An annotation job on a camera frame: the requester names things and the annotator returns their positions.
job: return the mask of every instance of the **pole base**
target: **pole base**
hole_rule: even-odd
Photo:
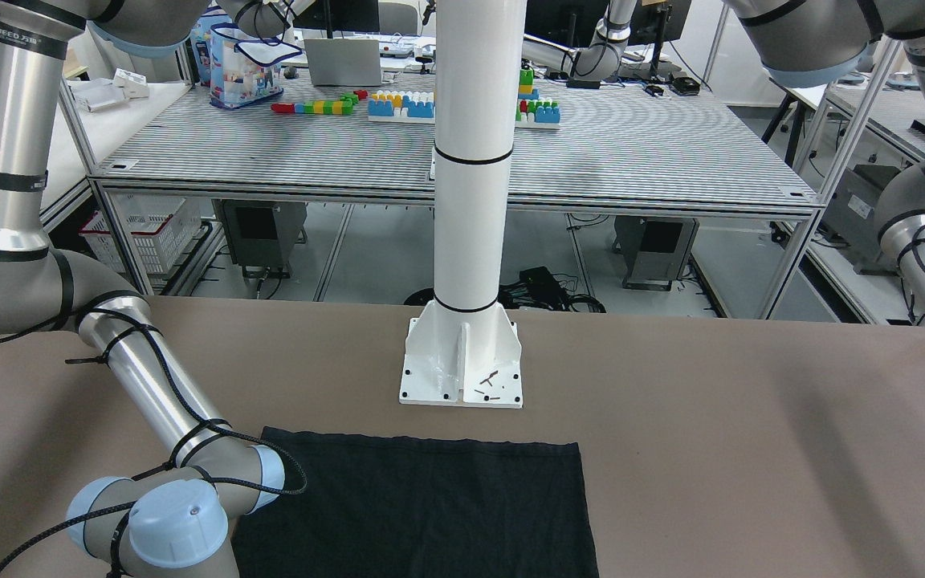
[[[418,405],[524,407],[520,341],[516,324],[496,303],[491,310],[458,314],[430,301],[419,318],[409,321],[401,371],[399,402]],[[445,329],[454,336],[438,340]],[[489,336],[491,350],[477,336]]]

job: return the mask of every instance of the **basket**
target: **basket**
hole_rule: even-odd
[[[118,198],[119,208],[128,215],[128,228],[135,250],[150,274],[169,273],[185,246],[202,226],[202,216],[196,204],[182,197],[141,197],[125,195]],[[97,259],[117,273],[124,273],[124,261],[109,233],[106,217],[99,211],[81,227],[78,234],[88,241]]]

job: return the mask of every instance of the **white cylindrical post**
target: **white cylindrical post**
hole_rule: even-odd
[[[519,341],[496,300],[526,2],[442,0],[438,12],[436,299],[406,341],[400,400],[519,407]]]

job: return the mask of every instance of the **black cloth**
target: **black cloth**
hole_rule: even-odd
[[[242,517],[242,578],[598,576],[576,443],[263,438],[309,487]]]

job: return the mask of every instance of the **slatted aluminum tabletop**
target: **slatted aluminum tabletop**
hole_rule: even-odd
[[[272,102],[337,99],[308,73]],[[562,107],[559,131],[516,129],[513,209],[687,216],[809,218],[818,198],[714,96],[648,96],[636,85],[598,91],[537,81]],[[433,91],[403,74],[386,89]],[[92,175],[110,193],[430,205],[434,127],[352,116],[279,115],[268,103],[210,106],[195,88]]]
[[[829,102],[854,115],[866,91],[834,88],[827,92]],[[913,161],[925,160],[925,135],[911,127],[914,120],[925,120],[925,99],[919,91],[884,89],[870,114],[870,129]]]

